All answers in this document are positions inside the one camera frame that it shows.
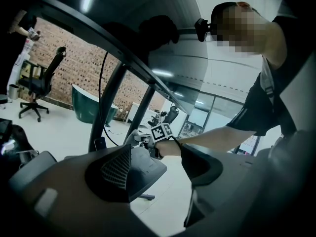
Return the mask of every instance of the chair armrest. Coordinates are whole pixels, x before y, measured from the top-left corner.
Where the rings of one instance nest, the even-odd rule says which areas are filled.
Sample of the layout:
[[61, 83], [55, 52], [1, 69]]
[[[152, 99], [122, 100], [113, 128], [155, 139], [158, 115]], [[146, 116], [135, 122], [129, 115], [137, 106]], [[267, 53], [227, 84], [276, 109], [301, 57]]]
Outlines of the chair armrest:
[[33, 81], [33, 72], [34, 72], [34, 67], [35, 66], [32, 66], [31, 65], [31, 68], [30, 68], [30, 77], [29, 77], [29, 91], [32, 91], [32, 81]]
[[43, 77], [44, 74], [44, 69], [47, 69], [47, 67], [38, 65], [38, 67], [40, 68], [40, 74], [39, 74], [39, 79], [41, 79]]

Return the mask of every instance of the chair headrest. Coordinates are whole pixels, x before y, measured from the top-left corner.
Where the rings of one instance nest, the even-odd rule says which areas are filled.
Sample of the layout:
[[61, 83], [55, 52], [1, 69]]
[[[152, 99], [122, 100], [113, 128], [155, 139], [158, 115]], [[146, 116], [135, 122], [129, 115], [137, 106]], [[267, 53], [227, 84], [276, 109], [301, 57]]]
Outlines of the chair headrest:
[[66, 51], [66, 47], [65, 46], [61, 46], [57, 49], [56, 53], [63, 53]]

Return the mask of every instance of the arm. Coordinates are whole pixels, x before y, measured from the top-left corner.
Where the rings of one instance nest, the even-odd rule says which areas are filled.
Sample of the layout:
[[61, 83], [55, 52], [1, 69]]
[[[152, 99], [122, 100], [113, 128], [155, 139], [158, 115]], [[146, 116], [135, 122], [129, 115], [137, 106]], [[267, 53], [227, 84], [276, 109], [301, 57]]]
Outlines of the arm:
[[[181, 144], [199, 145], [217, 152], [227, 152], [240, 145], [255, 133], [255, 131], [242, 131], [229, 126], [223, 126], [195, 137], [181, 139], [179, 142]], [[159, 150], [161, 156], [181, 155], [179, 147], [173, 141], [158, 142], [156, 148]]]
[[[260, 86], [260, 75], [249, 90], [241, 111], [226, 125], [196, 137], [179, 140], [180, 143], [196, 144], [217, 152], [227, 152], [240, 145], [252, 135], [265, 136], [266, 132], [279, 125], [272, 104]], [[162, 156], [179, 156], [175, 142], [158, 142], [155, 147]]]
[[20, 26], [17, 26], [16, 29], [15, 29], [15, 31], [16, 31], [17, 33], [21, 34], [21, 35], [26, 36], [26, 37], [29, 36], [29, 32], [26, 31], [24, 28], [22, 28], [22, 27], [20, 27]]

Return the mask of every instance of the glass window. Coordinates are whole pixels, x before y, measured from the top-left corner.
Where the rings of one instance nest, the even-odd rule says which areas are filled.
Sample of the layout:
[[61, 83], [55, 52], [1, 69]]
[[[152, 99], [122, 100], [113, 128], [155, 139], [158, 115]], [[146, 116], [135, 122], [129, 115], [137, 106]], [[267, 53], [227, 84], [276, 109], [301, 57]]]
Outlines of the glass window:
[[197, 136], [204, 132], [204, 128], [212, 108], [214, 96], [200, 93], [198, 95], [195, 108], [187, 117], [179, 133], [180, 138]]
[[222, 127], [229, 123], [242, 109], [242, 104], [216, 97], [204, 131]]

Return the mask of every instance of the glossy floor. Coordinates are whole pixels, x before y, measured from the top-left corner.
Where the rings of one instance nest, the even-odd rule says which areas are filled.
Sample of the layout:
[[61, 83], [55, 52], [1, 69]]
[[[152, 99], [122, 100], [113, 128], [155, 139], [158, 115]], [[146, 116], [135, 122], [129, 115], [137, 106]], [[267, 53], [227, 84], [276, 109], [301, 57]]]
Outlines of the glossy floor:
[[[49, 151], [58, 161], [66, 156], [87, 153], [91, 124], [83, 123], [76, 118], [75, 112], [39, 100], [38, 103], [49, 108], [50, 113], [40, 110], [41, 122], [37, 122], [34, 111], [27, 111], [18, 118], [21, 99], [6, 104], [0, 110], [0, 117], [10, 119], [21, 126], [30, 144], [38, 151]], [[110, 137], [119, 145], [125, 138], [129, 125], [123, 122], [111, 121]], [[108, 147], [114, 146], [107, 138]], [[131, 203], [132, 211], [159, 236], [170, 236], [183, 228], [187, 216], [191, 183], [186, 176], [180, 157], [165, 157], [162, 162], [167, 166], [167, 172], [145, 193], [155, 195], [152, 201], [137, 198]]]

